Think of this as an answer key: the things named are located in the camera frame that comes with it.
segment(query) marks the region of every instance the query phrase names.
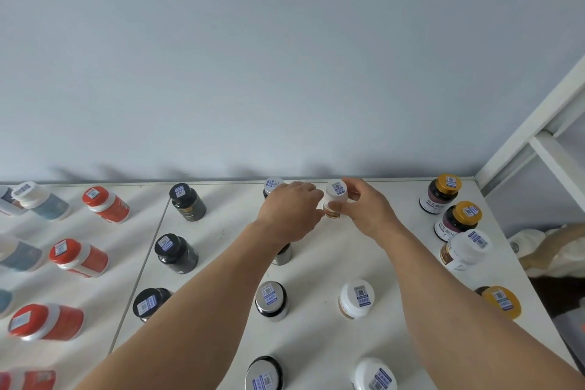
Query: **black bottle cap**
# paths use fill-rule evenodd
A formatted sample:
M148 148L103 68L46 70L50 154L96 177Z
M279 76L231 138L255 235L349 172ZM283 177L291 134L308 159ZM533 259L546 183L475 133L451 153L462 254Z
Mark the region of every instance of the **black bottle cap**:
M165 288L146 288L136 296L132 311L142 320L149 319L171 295Z
M171 197L171 201L178 204L191 205L197 200L195 190L184 182L174 185L168 195Z
M167 233L162 235L154 243L154 252L162 258L174 258L184 250L183 244L176 234Z

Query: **white table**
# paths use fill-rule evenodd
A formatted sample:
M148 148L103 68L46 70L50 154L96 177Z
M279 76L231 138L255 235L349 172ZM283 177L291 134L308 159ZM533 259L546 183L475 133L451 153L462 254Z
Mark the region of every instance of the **white table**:
M74 238L105 251L108 270L85 279L48 262L30 273L0 267L0 287L14 291L17 308L54 302L85 312L83 332L69 342L23 342L7 335L10 316L0 320L0 370L30 366L55 369L57 389L73 388L112 349L136 281L168 203L168 185L111 187L130 206L122 224L110 224L81 201L89 186L52 187L74 211L60 222L48 222L32 211L23 216L0 216L0 232L13 234L48 252L64 238Z
M432 228L439 216L425 213L418 205L418 198L429 181L371 183L390 199L401 221L429 250L438 253L443 242ZM190 223L169 207L157 237L173 232L185 238L199 252L199 266L190 274L178 275L162 265L151 251L135 295L148 287L178 290L255 219L264 201L260 182L194 183L193 186L208 207L207 215L199 222ZM324 189L325 183L317 183L317 187ZM478 228L486 231L495 243L489 259L467 272L458 273L457 277L472 289L502 285L512 290L523 306L517 323L574 366L473 180L463 181L457 200L471 200L479 205L483 219ZM363 278L372 284L376 303L367 317L350 321L340 314L337 298L343 284L354 278ZM256 357L266 354L274 355L284 366L289 390L349 390L349 371L363 355L379 357L386 362L403 390L435 388L413 350L392 266L382 250L357 231L350 219L323 218L306 238L293 244L291 262L283 266L271 265L264 275L264 280L268 279L284 285L291 301L290 313L284 320L272 323L261 317L250 303L242 342L220 389L243 388L247 367ZM141 326L142 322L132 311L127 312L115 346Z

